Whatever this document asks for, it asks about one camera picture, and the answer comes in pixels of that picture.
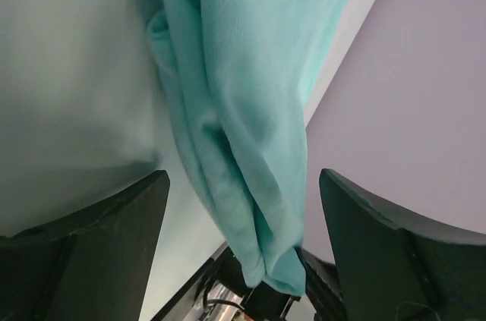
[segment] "black cable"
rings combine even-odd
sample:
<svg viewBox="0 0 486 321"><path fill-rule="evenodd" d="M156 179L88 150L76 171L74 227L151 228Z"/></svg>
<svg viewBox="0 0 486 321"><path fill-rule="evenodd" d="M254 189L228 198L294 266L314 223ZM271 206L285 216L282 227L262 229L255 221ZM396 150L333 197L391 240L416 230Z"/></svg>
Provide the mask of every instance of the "black cable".
<svg viewBox="0 0 486 321"><path fill-rule="evenodd" d="M253 315L253 314L249 313L241 304L237 304L236 302L232 302L232 301L228 301L228 300L220 300L220 299L211 299L211 300L208 300L207 299L207 296L210 293L211 288L213 288L214 284L216 283L217 279L218 279L218 275L217 274L213 275L213 277L211 277L208 280L207 285L204 288L204 293L203 293L203 309L204 309L204 312L205 313L209 313L209 306L210 305L224 304L226 306L230 306L230 307L237 308L238 310L240 310L241 312L243 312L243 314L245 314L246 316L249 316L252 319L255 319L256 321L258 321L258 320L264 320L264 319L267 319L268 321L285 321L284 319L281 319L279 317L277 317L277 318L273 318L273 317L268 318L268 317L260 317L260 316Z"/></svg>
<svg viewBox="0 0 486 321"><path fill-rule="evenodd" d="M207 304L224 304L226 306L231 306L231 307L234 307L234 308L238 308L241 312L243 312L244 314L246 314L246 310L245 308L241 305L241 304L237 304L236 302L232 302L232 301L228 301L228 300L207 300Z"/></svg>

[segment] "lavender wall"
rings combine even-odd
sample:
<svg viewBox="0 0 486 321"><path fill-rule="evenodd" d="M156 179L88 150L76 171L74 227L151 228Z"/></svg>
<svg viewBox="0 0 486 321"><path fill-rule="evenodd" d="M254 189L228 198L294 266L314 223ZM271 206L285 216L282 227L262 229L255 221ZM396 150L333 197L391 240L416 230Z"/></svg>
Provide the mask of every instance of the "lavender wall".
<svg viewBox="0 0 486 321"><path fill-rule="evenodd" d="M306 248L333 260L317 179L334 168L486 233L486 0L377 0L308 126Z"/></svg>

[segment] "teal fabric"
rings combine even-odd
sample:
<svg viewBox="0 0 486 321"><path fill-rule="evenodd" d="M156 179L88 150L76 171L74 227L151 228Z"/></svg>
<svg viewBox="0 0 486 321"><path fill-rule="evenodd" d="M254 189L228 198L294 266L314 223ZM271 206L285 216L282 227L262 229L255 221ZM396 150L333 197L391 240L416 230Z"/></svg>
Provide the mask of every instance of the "teal fabric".
<svg viewBox="0 0 486 321"><path fill-rule="evenodd" d="M163 1L148 36L188 177L247 284L304 294L303 109L346 0Z"/></svg>

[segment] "wire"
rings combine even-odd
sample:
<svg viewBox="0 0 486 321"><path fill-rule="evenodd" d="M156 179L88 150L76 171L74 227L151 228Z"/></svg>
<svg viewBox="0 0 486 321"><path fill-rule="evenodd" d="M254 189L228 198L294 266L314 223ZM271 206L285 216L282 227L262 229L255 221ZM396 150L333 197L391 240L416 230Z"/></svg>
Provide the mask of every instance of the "wire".
<svg viewBox="0 0 486 321"><path fill-rule="evenodd" d="M214 300L207 300L207 304L224 304L226 306L232 306L234 308L238 308L241 312L243 312L244 314L246 314L246 310L245 308L241 305L241 304L237 304L236 302L232 302L232 301L228 301L228 300L217 300L217 299L214 299Z"/></svg>

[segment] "mint green cloth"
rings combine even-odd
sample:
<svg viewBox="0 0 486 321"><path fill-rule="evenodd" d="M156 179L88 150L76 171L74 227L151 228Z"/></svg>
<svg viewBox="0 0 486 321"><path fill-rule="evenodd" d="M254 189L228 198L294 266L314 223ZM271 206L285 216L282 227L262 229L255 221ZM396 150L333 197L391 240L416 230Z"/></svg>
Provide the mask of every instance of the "mint green cloth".
<svg viewBox="0 0 486 321"><path fill-rule="evenodd" d="M148 36L188 177L248 286L304 294L303 109L346 0L163 2Z"/></svg>

